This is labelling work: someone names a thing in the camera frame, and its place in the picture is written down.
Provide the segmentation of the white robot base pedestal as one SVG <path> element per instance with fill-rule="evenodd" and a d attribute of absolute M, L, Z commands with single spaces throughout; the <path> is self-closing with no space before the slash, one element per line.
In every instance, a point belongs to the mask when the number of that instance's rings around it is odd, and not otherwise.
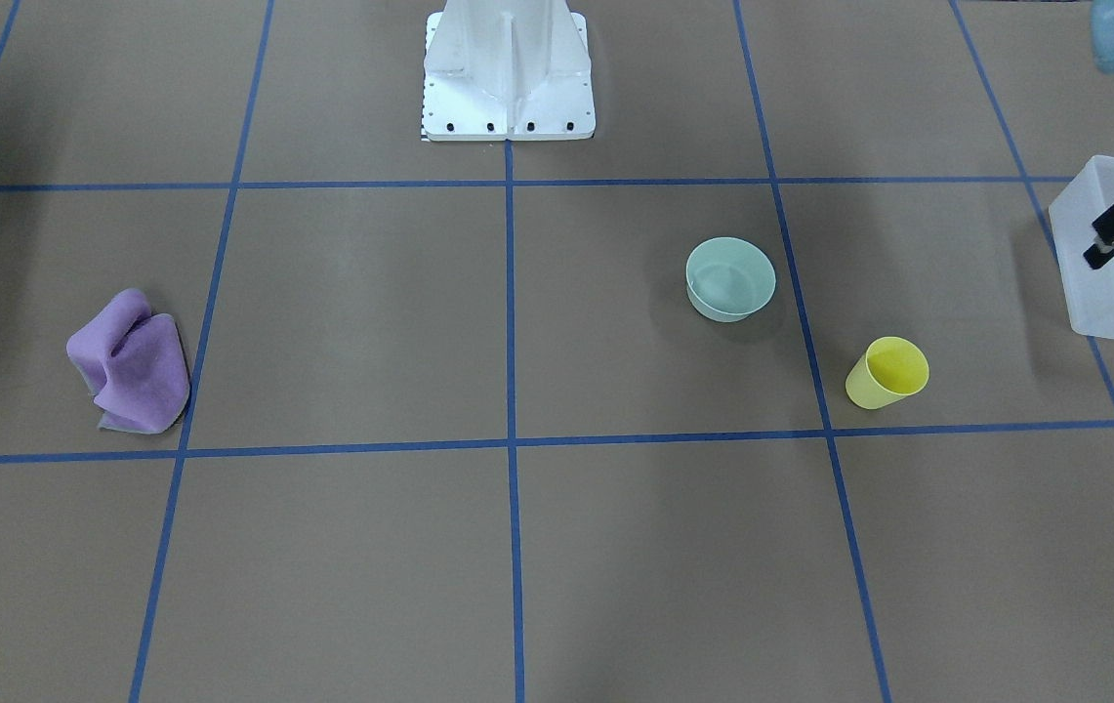
<path fill-rule="evenodd" d="M 429 141 L 587 140 L 597 129 L 587 19 L 565 1 L 448 1 L 424 31 Z"/>

